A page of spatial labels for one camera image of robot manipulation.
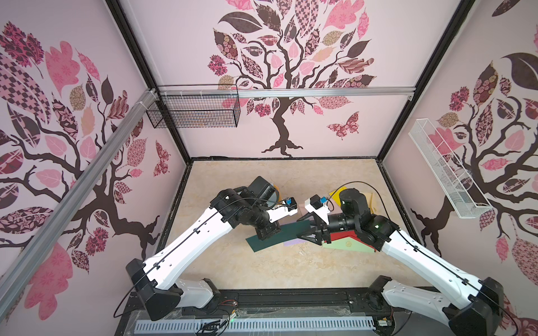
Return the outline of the dark green envelope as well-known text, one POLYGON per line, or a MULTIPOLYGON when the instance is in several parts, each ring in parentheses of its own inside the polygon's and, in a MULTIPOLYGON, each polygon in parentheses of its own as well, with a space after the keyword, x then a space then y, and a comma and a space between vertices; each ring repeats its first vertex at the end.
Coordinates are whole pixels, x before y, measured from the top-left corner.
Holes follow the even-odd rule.
POLYGON ((260 240, 257 236, 252 236, 246 238, 246 242, 253 252, 256 253, 272 246, 297 239, 298 235, 309 229, 310 221, 299 221, 282 226, 280 232, 265 240, 260 240))

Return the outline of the purple envelope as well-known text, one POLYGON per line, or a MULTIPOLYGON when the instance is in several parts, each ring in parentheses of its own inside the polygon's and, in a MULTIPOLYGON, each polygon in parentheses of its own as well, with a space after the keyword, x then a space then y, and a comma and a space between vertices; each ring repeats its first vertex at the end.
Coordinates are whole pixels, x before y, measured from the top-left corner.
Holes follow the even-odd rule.
POLYGON ((304 242, 305 241, 302 240, 302 239, 292 239, 292 240, 289 240, 289 241, 285 242, 283 245, 284 246, 294 246, 296 244, 302 244, 304 242))

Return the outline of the yellow plastic storage box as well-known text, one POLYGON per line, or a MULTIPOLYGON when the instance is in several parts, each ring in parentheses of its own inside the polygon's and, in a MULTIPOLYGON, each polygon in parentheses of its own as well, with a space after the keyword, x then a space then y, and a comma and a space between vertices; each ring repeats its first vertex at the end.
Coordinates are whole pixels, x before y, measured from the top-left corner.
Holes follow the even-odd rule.
POLYGON ((273 187, 273 195, 271 196, 270 200, 277 203, 277 202, 279 202, 281 200, 280 191, 279 191, 279 188, 276 185, 272 185, 272 187, 273 187))

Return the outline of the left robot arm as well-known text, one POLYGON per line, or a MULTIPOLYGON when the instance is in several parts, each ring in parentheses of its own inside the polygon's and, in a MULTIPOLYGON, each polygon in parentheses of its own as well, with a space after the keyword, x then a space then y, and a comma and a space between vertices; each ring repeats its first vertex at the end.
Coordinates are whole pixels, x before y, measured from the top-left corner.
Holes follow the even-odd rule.
POLYGON ((258 176, 248 186, 221 190, 198 220, 169 246, 126 266, 133 291, 152 321, 178 307, 203 309, 219 292, 208 279, 180 278, 202 252, 239 225, 251 226, 261 241, 280 232, 279 221, 298 211, 294 198, 280 199, 273 184, 258 176))

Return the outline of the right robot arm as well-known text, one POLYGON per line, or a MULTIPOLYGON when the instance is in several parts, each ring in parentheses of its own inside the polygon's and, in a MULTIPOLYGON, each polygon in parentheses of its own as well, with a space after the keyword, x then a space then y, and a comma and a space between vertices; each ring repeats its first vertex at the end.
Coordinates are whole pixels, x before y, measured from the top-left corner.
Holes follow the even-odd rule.
POLYGON ((389 220, 373 214, 355 188, 340 192, 339 214, 331 214, 324 197, 305 201, 311 228, 298 238, 328 244, 331 234, 351 232, 359 241, 405 264, 435 288, 428 291, 379 276, 369 288, 370 301, 382 301, 434 319, 455 335, 494 335, 504 313, 504 288, 491 277, 479 279, 437 256, 389 220))

